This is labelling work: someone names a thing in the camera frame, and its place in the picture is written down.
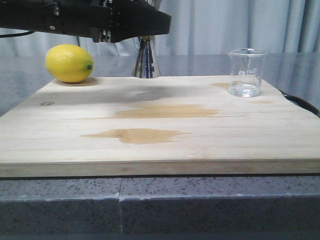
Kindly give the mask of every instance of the plywood board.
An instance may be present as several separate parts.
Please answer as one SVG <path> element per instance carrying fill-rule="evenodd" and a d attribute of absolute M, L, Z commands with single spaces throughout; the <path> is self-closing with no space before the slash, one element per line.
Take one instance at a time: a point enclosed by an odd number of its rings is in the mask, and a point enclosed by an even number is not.
<path fill-rule="evenodd" d="M 320 119 L 230 78 L 53 80 L 0 117 L 0 177 L 320 173 Z"/>

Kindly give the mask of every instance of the black robotic end effector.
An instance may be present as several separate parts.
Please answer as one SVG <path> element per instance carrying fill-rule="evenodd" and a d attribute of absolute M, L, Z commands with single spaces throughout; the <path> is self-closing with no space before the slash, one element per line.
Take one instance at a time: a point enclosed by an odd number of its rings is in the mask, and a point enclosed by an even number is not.
<path fill-rule="evenodd" d="M 0 27 L 116 43 L 169 33 L 171 17 L 145 0 L 0 1 Z"/>

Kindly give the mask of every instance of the granite countertop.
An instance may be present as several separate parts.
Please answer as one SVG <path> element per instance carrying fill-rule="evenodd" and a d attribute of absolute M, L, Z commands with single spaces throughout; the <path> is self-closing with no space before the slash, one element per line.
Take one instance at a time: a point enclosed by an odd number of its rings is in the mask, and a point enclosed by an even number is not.
<path fill-rule="evenodd" d="M 93 77 L 128 77 L 135 62 L 94 60 Z M 158 63 L 163 76 L 230 72 L 225 54 L 158 56 Z M 320 109 L 320 53 L 269 54 L 264 69 L 267 82 Z M 0 76 L 0 116 L 53 79 L 44 57 L 0 58 Z M 319 198 L 320 174 L 0 178 L 0 239 L 243 231 L 307 231 L 318 239 Z"/>

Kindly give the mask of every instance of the lemon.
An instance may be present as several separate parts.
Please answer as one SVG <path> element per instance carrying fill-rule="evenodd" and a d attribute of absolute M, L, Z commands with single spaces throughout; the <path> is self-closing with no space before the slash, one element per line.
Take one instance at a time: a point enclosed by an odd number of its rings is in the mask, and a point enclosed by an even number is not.
<path fill-rule="evenodd" d="M 78 83 L 89 77 L 94 61 L 85 49 L 73 44 L 60 44 L 47 52 L 45 67 L 61 82 Z"/>

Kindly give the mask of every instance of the small logo on wood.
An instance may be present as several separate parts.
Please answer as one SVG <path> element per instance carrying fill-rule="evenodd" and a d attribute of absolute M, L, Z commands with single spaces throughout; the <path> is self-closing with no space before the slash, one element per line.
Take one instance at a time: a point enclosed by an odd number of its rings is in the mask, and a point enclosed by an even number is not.
<path fill-rule="evenodd" d="M 54 101 L 44 101 L 41 103 L 41 106 L 51 106 L 53 104 L 55 104 Z"/>

